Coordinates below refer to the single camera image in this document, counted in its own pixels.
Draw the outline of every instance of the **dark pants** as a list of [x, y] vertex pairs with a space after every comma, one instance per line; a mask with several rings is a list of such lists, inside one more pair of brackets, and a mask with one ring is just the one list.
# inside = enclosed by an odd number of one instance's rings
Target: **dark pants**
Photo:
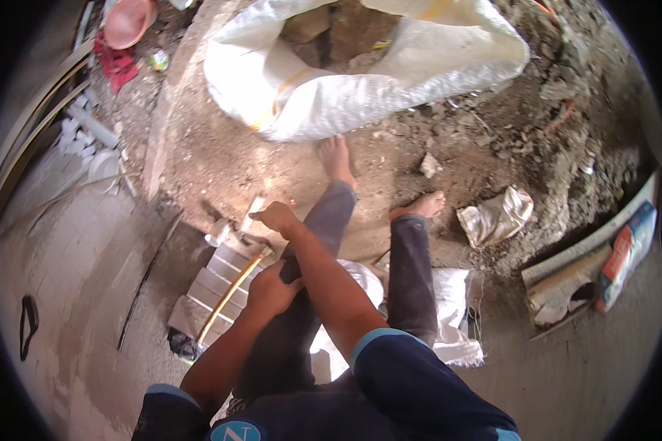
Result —
[[[357, 200], [347, 183], [332, 182], [304, 220], [304, 225], [334, 256], [338, 255]], [[422, 216], [406, 215], [397, 217], [390, 225], [388, 324], [432, 347], [437, 321], [426, 223]], [[280, 272], [282, 280], [291, 283], [301, 277], [293, 249], [288, 247], [282, 258], [286, 259]], [[309, 294], [306, 288], [302, 289], [290, 307], [257, 338], [233, 396], [249, 400], [312, 390], [309, 347], [320, 325]]]

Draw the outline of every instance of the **bare foot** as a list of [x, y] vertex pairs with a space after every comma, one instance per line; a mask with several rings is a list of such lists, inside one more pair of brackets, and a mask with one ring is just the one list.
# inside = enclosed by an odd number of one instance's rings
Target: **bare foot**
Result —
[[441, 213], [446, 204], [446, 197], [443, 191], [435, 191], [434, 193], [426, 193], [421, 198], [415, 200], [408, 207], [399, 207], [389, 212], [389, 220], [403, 215], [420, 215], [424, 217], [434, 217]]
[[344, 181], [354, 190], [356, 189], [358, 183], [351, 173], [348, 146], [346, 146], [346, 138], [343, 135], [322, 140], [318, 153], [321, 164], [331, 181]]

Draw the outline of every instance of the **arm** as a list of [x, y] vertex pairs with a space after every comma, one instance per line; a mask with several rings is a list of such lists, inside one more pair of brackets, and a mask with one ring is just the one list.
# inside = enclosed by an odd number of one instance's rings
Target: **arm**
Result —
[[273, 202], [264, 212], [252, 213], [250, 217], [289, 240], [314, 311], [347, 360], [363, 335], [388, 327], [363, 289], [289, 207]]
[[257, 275], [250, 284], [248, 304], [231, 328], [184, 375], [180, 389], [194, 398], [204, 415], [212, 416], [226, 401], [257, 336], [303, 287], [302, 279], [289, 285], [282, 282], [283, 263], [280, 260]]

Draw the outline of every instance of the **napoli logo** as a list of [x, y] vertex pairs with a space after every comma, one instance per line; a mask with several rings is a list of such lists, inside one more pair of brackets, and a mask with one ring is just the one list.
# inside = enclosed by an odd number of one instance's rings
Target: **napoli logo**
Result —
[[228, 421], [213, 429], [211, 441], [262, 441], [260, 431], [247, 421]]

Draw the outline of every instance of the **red cloth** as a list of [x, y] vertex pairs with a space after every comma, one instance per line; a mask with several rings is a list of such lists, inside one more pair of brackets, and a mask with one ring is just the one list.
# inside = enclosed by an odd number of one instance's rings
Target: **red cloth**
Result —
[[138, 75], [138, 68], [132, 63], [132, 47], [118, 51], [110, 48], [105, 41], [103, 31], [100, 31], [93, 43], [93, 53], [98, 55], [103, 75], [110, 81], [113, 93], [117, 94], [123, 84]]

